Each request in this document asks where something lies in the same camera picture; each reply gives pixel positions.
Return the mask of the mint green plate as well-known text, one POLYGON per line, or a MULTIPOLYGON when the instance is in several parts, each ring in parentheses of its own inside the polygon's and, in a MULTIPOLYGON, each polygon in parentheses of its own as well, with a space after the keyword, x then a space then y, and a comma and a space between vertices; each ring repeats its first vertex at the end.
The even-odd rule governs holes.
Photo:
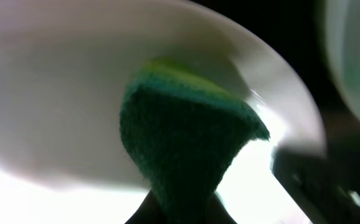
POLYGON ((323 17, 324 48, 333 82, 360 120, 360 0, 327 0, 323 17))

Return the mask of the white plate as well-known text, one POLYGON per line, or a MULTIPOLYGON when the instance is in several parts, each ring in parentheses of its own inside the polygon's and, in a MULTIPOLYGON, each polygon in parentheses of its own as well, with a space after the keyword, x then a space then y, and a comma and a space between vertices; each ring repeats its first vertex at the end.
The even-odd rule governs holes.
POLYGON ((145 61, 185 63, 245 100, 270 131, 217 191, 238 223, 304 223, 272 154, 324 157, 318 107, 269 45, 190 1, 0 1, 0 223, 124 223, 149 191, 119 135, 145 61))

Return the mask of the green scrubbing sponge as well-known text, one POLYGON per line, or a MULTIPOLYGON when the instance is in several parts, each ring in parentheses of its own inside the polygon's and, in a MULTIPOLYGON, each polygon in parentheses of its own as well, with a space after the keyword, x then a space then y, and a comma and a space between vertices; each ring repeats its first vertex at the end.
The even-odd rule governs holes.
POLYGON ((121 142, 168 223, 197 223, 240 150, 270 139, 243 99, 166 59, 133 74, 119 124, 121 142))

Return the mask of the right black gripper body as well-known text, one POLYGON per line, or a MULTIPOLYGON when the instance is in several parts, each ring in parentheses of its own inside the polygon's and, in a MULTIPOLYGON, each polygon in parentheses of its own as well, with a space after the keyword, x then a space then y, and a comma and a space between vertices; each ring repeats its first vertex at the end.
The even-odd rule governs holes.
POLYGON ((360 223, 360 136, 330 142, 325 158, 278 151, 272 172, 313 223, 360 223))

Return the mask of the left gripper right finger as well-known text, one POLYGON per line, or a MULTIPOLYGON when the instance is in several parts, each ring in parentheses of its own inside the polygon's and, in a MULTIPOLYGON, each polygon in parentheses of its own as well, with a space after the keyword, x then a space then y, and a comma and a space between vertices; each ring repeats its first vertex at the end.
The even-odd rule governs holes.
POLYGON ((237 224, 224 208, 216 193, 209 198, 203 218, 203 224, 237 224))

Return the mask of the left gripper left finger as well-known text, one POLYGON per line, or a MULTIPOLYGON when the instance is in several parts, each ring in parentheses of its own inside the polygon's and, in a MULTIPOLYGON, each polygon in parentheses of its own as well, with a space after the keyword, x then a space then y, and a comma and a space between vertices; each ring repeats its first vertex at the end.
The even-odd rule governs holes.
POLYGON ((125 224, 167 224, 167 219, 154 193, 150 190, 136 212, 125 224))

